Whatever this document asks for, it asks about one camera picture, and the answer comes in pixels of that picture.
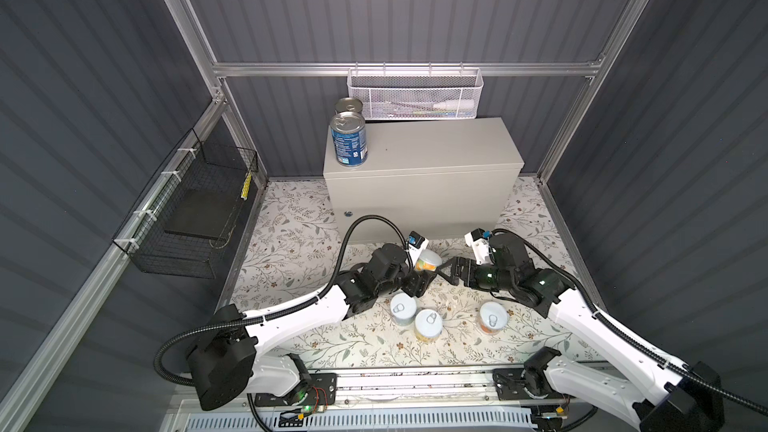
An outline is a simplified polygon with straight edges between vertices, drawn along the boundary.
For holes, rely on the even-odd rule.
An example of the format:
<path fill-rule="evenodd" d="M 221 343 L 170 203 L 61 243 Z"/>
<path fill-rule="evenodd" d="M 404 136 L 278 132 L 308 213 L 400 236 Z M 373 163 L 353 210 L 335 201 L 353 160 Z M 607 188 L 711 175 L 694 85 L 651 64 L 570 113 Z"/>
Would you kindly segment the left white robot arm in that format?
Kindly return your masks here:
<path fill-rule="evenodd" d="M 303 402 L 314 387 L 306 365 L 296 354 L 273 350 L 313 329 L 365 313 L 382 296 L 398 291 L 422 296 L 432 275 L 416 264 L 427 244 L 424 240 L 403 249 L 387 243 L 369 262 L 341 271 L 326 295 L 317 291 L 266 309 L 260 323 L 244 324 L 256 316 L 254 311 L 241 313 L 233 305 L 220 309 L 210 323 L 228 327 L 200 334 L 187 352 L 201 409 L 215 410 L 243 393 L 266 394 L 287 405 Z"/>

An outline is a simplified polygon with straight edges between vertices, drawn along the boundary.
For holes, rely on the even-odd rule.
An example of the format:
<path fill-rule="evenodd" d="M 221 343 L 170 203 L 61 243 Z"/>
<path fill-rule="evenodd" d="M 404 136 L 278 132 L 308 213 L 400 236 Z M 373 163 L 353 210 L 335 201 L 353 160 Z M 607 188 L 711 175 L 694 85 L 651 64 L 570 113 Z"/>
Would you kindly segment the dark tomato tin can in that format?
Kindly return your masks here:
<path fill-rule="evenodd" d="M 336 113 L 353 112 L 353 113 L 361 114 L 363 111 L 363 108 L 364 108 L 363 102 L 360 99 L 353 98 L 353 97 L 344 97 L 339 99 L 335 103 Z"/>

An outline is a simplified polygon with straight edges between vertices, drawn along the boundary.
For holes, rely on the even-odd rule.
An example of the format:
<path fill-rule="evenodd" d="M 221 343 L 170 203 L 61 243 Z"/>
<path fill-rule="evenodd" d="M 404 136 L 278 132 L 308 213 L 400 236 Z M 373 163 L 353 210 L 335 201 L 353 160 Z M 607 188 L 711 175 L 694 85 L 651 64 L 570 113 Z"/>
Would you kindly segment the yellow green can plastic lid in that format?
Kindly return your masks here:
<path fill-rule="evenodd" d="M 416 271 L 434 272 L 442 264 L 443 259 L 436 252 L 426 249 L 420 253 L 414 265 L 414 269 Z"/>

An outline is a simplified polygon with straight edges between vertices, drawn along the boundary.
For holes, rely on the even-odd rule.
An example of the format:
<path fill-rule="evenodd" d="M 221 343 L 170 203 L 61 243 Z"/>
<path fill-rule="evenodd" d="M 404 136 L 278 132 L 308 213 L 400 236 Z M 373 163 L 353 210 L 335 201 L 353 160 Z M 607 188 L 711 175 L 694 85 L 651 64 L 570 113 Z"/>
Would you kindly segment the green label can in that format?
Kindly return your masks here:
<path fill-rule="evenodd" d="M 398 326 L 408 326 L 413 323 L 418 313 L 418 303 L 415 298 L 401 292 L 391 298 L 390 315 Z"/>

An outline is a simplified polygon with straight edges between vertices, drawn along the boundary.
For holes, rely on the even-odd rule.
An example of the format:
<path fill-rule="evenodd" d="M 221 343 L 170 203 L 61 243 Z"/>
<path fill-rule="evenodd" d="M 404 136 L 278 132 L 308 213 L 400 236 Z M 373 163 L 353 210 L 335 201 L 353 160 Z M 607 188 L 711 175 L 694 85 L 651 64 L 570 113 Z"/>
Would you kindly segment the orange label can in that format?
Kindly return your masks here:
<path fill-rule="evenodd" d="M 508 319 L 507 310 L 498 302 L 486 301 L 479 307 L 478 325 L 486 334 L 493 335 L 501 332 L 507 326 Z"/>

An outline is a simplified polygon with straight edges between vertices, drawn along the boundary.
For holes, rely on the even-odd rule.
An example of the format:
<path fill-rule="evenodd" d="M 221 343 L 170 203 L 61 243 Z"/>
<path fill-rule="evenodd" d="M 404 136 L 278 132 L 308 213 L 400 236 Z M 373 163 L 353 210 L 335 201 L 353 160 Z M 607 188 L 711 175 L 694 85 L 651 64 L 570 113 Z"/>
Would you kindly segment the blue label tin can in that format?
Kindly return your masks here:
<path fill-rule="evenodd" d="M 356 167 L 366 161 L 365 120 L 360 113 L 348 111 L 335 114 L 330 131 L 336 158 L 341 165 Z"/>

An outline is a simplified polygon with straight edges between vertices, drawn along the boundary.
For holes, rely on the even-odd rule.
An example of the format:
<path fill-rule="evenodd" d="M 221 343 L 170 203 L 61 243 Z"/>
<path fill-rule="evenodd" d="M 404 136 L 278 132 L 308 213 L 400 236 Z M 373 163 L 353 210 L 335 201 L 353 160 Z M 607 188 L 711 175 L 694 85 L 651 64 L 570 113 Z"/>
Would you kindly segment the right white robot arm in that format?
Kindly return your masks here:
<path fill-rule="evenodd" d="M 688 365 L 642 339 L 600 309 L 583 284 L 535 247 L 503 229 L 478 230 L 472 259 L 456 257 L 437 274 L 453 285 L 525 306 L 558 325 L 609 362 L 620 377 L 566 358 L 553 347 L 529 357 L 517 380 L 534 399 L 561 394 L 581 399 L 638 431 L 718 431 L 725 424 L 720 377 L 703 363 Z"/>

